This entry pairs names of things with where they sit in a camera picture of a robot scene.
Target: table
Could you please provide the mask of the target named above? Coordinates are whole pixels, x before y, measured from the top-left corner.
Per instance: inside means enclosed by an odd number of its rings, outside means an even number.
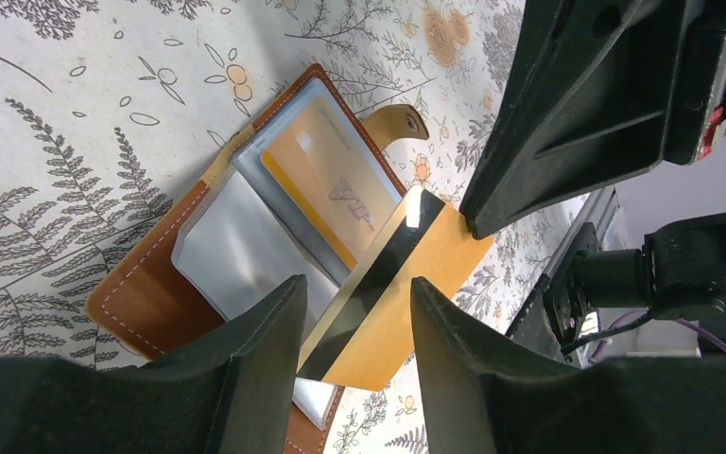
[[[216,152],[312,61],[361,117],[393,102],[432,137],[386,150],[406,186],[458,203],[522,21],[506,0],[0,2],[0,355],[106,370],[142,358],[88,293]],[[584,198],[495,236],[455,297],[505,330]],[[413,357],[347,390],[325,452],[427,452]]]

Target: wallet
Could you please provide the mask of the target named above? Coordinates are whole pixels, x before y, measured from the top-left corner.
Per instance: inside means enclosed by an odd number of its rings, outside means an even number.
[[[400,194],[406,192],[381,150],[402,138],[426,140],[429,133],[421,116],[411,106],[391,105],[375,111],[361,122],[321,66],[313,64],[221,150],[199,181],[96,287],[87,302],[88,314],[94,321],[147,358],[157,358],[224,323],[171,262],[179,230],[210,192],[222,184],[230,170],[233,154],[313,80],[320,80],[327,86],[393,187]],[[324,430],[319,430],[292,406],[285,452],[321,453],[342,392],[342,388],[336,391]]]

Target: leather strap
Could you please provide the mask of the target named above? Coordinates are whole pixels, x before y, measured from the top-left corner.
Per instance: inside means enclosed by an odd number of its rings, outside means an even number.
[[[171,264],[177,234],[229,170],[233,154],[312,79],[319,79],[328,87],[391,181],[401,193],[405,192],[380,150],[401,138],[428,138],[421,116],[410,106],[388,106],[370,115],[369,133],[354,117],[321,66],[314,64],[224,147],[193,188],[96,287],[86,305],[91,318],[147,358],[157,358],[224,323]],[[310,423],[296,406],[292,407],[285,452],[322,452],[342,392],[338,388],[324,431]]]

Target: purple cable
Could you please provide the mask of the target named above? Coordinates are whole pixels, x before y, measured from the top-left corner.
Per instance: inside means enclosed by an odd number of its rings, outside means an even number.
[[[644,310],[634,310],[633,312],[628,312],[627,314],[619,317],[613,323],[611,323],[611,326],[609,326],[608,329],[613,329],[617,326],[621,326],[622,324],[630,323],[630,322],[632,322],[632,320],[635,320],[635,319],[641,317],[645,313],[646,313],[646,311],[644,311]],[[716,345],[719,348],[719,350],[722,350],[723,352],[726,353],[726,343],[723,342],[717,336],[714,336],[711,332],[709,332],[705,328],[700,327],[697,324],[688,322],[683,319],[674,320],[673,322],[675,322],[681,326],[685,326],[686,328],[689,328],[692,331],[696,332],[698,335],[703,336],[704,338],[709,340],[711,343]],[[596,362],[600,361],[602,359],[602,356],[605,354],[605,348],[607,346],[608,346],[608,342],[606,340],[601,340],[599,342],[599,345],[596,347],[596,350],[589,358],[589,362],[596,363]]]

